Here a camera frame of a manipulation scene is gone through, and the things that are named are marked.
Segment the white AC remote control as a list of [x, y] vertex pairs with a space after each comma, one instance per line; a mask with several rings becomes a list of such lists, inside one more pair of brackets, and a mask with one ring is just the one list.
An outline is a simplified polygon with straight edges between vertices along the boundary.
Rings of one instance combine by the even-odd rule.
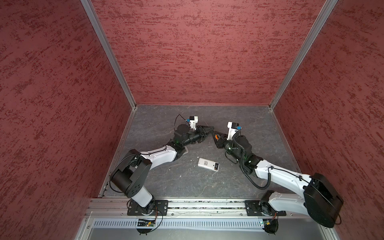
[[211, 160], [207, 160], [204, 158], [199, 158], [198, 166], [210, 171], [218, 172], [220, 164], [218, 162], [214, 162]]

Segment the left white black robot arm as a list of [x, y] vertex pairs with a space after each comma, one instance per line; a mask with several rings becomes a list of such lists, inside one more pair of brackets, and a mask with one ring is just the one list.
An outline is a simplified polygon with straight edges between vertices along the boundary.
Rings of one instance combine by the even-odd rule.
[[113, 191], [124, 194], [139, 207], [144, 216], [157, 213], [154, 196], [144, 187], [151, 169], [178, 160], [187, 152], [187, 146], [203, 142], [214, 131], [213, 126], [197, 125], [192, 128], [181, 124], [174, 137], [162, 148], [139, 152], [130, 150], [110, 174]]

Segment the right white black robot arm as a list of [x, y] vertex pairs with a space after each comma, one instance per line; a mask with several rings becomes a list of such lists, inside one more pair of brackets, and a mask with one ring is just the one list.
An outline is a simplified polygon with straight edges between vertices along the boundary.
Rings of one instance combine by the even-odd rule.
[[215, 131], [216, 147], [224, 149], [237, 161], [241, 172], [259, 190], [267, 190], [275, 183], [291, 192], [287, 197], [275, 191], [267, 191], [260, 200], [260, 209], [267, 215], [288, 211], [308, 215], [318, 224], [332, 228], [340, 225], [344, 200], [331, 182], [322, 174], [300, 174], [276, 166], [252, 153], [252, 146], [245, 136], [236, 132], [232, 137]]

